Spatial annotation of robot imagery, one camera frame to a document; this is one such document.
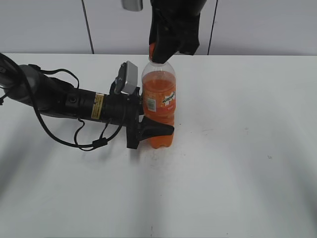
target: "bottle label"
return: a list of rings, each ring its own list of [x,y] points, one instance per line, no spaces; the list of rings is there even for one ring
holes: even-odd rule
[[[176,107],[176,86],[165,92],[150,92],[143,94],[146,108],[159,114],[168,113]]]

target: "metal object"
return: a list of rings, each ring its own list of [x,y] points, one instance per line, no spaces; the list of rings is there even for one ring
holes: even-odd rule
[[[132,94],[138,85],[138,67],[127,61],[126,80],[122,92]]]
[[[121,0],[121,4],[128,11],[141,11],[143,9],[142,0]]]

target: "white wall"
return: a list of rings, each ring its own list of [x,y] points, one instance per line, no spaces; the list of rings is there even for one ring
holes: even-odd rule
[[[97,54],[147,54],[152,20],[150,0],[143,10],[124,10],[120,0],[85,0],[90,32]],[[215,0],[207,0],[201,12],[197,55],[208,52]]]
[[[91,53],[80,0],[1,0],[0,52]]]
[[[201,14],[197,54],[206,55],[216,0]],[[147,54],[151,6],[84,0],[97,54]],[[317,0],[218,0],[210,55],[317,55]],[[81,0],[1,0],[0,52],[87,53]]]
[[[317,0],[219,0],[211,55],[317,55]]]

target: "cable connector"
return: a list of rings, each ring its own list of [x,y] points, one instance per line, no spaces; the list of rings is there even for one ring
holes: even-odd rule
[[[93,148],[94,149],[97,149],[97,148],[105,146],[105,145],[108,145],[107,138],[101,138],[101,139],[93,141]]]

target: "orange soda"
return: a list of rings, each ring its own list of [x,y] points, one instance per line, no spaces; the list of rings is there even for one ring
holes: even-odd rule
[[[160,123],[174,126],[176,109],[176,77],[172,66],[166,62],[149,62],[142,73],[144,115]],[[149,139],[153,148],[169,147],[173,135]]]

